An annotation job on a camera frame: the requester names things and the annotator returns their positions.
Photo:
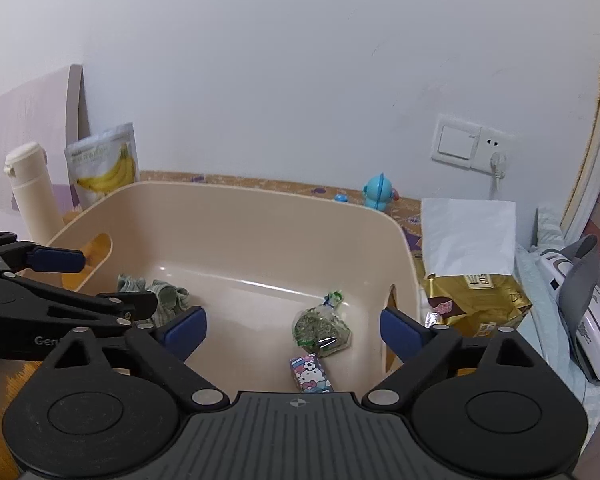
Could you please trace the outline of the green dried herb packet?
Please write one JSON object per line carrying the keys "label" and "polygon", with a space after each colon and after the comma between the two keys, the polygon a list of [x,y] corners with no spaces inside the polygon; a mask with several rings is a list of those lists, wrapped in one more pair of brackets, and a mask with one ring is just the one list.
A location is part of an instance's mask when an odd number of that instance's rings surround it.
{"label": "green dried herb packet", "polygon": [[340,318],[338,308],[342,302],[342,292],[335,290],[329,292],[317,306],[301,311],[291,326],[297,346],[318,358],[347,349],[352,332]]}

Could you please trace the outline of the green plaid cloth scrunchie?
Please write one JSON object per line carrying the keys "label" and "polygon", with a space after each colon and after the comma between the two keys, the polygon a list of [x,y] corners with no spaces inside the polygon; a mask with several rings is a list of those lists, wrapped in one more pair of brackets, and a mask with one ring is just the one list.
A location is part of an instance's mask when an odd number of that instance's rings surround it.
{"label": "green plaid cloth scrunchie", "polygon": [[146,281],[144,278],[133,278],[128,274],[117,277],[118,292],[152,292],[157,297],[156,312],[151,315],[151,322],[161,327],[174,320],[179,314],[193,307],[189,291],[165,281]]}

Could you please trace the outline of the blue cartoon figurine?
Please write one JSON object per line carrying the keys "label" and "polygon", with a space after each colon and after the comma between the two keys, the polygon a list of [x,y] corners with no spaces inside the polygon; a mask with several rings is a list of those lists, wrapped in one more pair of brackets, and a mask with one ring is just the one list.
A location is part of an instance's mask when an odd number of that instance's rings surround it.
{"label": "blue cartoon figurine", "polygon": [[385,212],[388,206],[396,202],[400,195],[385,174],[372,177],[362,189],[364,206]]}

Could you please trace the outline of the beige plastic storage bin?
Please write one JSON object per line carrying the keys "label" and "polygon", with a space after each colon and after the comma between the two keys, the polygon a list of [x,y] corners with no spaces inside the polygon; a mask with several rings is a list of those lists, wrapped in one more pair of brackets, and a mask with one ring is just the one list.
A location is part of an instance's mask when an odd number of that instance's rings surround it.
{"label": "beige plastic storage bin", "polygon": [[143,182],[87,209],[54,238],[110,251],[80,291],[109,292],[121,274],[186,288],[207,313],[188,365],[229,396],[294,390],[297,314],[330,292],[350,327],[347,349],[324,367],[339,391],[366,393],[388,374],[381,310],[418,309],[416,273],[400,226],[386,214],[326,198],[229,186]]}

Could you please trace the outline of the pink headboard panel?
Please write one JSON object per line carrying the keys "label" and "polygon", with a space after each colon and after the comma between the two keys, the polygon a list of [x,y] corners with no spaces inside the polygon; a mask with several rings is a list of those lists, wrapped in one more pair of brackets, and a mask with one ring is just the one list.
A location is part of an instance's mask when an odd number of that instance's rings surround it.
{"label": "pink headboard panel", "polygon": [[3,172],[6,155],[38,142],[47,155],[54,195],[66,212],[78,204],[69,183],[65,148],[79,140],[82,66],[72,64],[33,79],[0,96],[0,211],[17,210]]}

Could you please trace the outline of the white thermos bottle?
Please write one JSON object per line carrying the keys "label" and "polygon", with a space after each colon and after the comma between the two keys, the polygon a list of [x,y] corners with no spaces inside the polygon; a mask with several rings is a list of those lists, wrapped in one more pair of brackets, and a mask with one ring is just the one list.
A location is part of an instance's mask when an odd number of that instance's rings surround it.
{"label": "white thermos bottle", "polygon": [[30,237],[47,245],[64,222],[47,170],[46,151],[38,142],[22,144],[6,155],[3,170]]}

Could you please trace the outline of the gold foil tissue box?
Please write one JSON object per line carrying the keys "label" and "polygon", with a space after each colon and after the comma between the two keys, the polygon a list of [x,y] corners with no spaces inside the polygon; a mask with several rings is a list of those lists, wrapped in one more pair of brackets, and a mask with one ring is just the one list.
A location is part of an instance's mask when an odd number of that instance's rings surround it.
{"label": "gold foil tissue box", "polygon": [[532,302],[511,275],[442,276],[425,273],[415,257],[419,280],[419,321],[426,327],[446,325],[465,337],[491,337],[500,327],[516,328]]}

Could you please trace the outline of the small Hello Kitty card box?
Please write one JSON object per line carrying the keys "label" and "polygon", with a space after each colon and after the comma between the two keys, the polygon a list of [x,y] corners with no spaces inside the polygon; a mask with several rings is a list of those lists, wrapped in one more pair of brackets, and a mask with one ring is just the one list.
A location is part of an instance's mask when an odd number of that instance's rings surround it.
{"label": "small Hello Kitty card box", "polygon": [[331,393],[332,382],[315,354],[302,354],[289,362],[292,377],[302,393]]}

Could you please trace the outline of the small blue yellow toy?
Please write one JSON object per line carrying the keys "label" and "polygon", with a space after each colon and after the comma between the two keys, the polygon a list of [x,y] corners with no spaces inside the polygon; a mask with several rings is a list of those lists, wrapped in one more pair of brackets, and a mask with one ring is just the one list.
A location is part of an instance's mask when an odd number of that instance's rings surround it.
{"label": "small blue yellow toy", "polygon": [[334,201],[339,203],[347,203],[349,201],[349,197],[347,194],[338,193],[335,195]]}

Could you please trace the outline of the white tissue sheet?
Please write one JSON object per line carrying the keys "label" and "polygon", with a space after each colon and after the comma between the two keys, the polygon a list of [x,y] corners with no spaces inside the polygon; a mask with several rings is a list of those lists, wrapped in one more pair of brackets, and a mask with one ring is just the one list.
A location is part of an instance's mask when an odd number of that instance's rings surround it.
{"label": "white tissue sheet", "polygon": [[425,198],[420,204],[420,220],[427,276],[514,273],[513,202]]}

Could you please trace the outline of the white wall switch socket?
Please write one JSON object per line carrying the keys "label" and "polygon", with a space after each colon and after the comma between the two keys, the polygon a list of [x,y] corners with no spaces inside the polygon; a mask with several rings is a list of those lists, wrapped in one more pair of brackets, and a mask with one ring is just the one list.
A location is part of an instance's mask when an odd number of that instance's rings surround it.
{"label": "white wall switch socket", "polygon": [[513,153],[515,137],[500,130],[440,115],[430,158],[467,170],[493,174],[495,162]]}

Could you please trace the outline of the light blue bedding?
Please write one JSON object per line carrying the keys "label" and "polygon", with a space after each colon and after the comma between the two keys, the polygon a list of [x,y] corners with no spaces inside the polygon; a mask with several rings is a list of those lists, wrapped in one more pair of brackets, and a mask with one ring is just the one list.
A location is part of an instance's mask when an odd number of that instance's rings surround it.
{"label": "light blue bedding", "polygon": [[586,438],[589,439],[600,423],[600,386],[591,384],[578,364],[570,358],[569,340],[556,300],[550,296],[540,272],[541,252],[565,246],[559,214],[551,206],[539,206],[536,211],[535,242],[530,249],[520,245],[516,247],[515,278],[532,302],[532,308],[518,326],[518,332],[583,405],[588,415]]}

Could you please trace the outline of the banana chips snack bag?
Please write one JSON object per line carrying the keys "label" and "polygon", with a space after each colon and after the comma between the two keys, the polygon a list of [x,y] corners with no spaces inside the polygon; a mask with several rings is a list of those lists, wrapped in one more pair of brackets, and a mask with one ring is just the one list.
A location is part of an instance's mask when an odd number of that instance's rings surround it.
{"label": "banana chips snack bag", "polygon": [[140,180],[132,122],[68,145],[65,156],[83,210]]}

